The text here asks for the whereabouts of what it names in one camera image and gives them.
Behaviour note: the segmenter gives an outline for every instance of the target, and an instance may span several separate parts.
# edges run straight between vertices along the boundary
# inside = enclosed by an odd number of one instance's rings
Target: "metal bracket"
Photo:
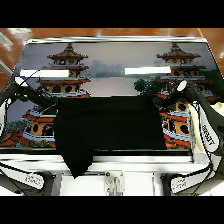
[[[122,171],[106,172],[104,183],[107,196],[123,196],[125,179]]]

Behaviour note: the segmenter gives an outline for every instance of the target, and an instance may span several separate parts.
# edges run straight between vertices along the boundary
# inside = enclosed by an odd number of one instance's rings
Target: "tree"
[[[139,79],[134,83],[134,89],[140,92],[140,95],[154,96],[156,93],[161,91],[165,86],[163,82],[160,82],[159,79],[153,79],[152,81],[145,81]]]

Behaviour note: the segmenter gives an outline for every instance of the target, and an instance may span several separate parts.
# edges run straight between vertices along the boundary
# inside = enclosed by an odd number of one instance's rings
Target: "logo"
[[[209,132],[208,132],[208,129],[207,129],[206,125],[203,125],[203,126],[202,126],[202,131],[204,132],[204,136],[205,136],[205,138],[206,138],[208,144],[209,144],[209,145],[215,144],[215,142],[213,141],[211,135],[210,135]]]

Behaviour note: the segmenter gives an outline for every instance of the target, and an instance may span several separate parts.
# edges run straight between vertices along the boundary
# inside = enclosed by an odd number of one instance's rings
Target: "sky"
[[[18,61],[15,74],[19,75],[21,69],[37,70],[42,69],[53,61],[47,56],[62,52],[66,48],[66,43],[54,44],[28,44]],[[205,65],[209,70],[216,69],[216,64],[208,51],[206,43],[179,43],[179,47],[188,53],[198,53],[200,58],[195,62]],[[156,54],[163,54],[170,51],[169,42],[123,42],[123,43],[73,43],[73,48],[77,53],[87,54],[89,58],[81,62],[91,69],[92,62],[99,60],[102,64],[118,65],[123,68],[137,68],[155,66],[162,59],[158,59]],[[37,78],[31,78],[29,84],[36,88]],[[89,91],[92,97],[138,95],[133,84],[136,78],[94,78],[91,82],[82,85],[82,88]],[[17,120],[30,108],[33,103],[23,103],[17,100],[8,110],[8,121]]]

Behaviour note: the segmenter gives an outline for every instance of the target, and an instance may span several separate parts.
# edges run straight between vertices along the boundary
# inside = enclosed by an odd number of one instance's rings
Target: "black fabric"
[[[166,150],[159,110],[147,96],[59,99],[54,137],[74,178],[92,164],[93,149]]]

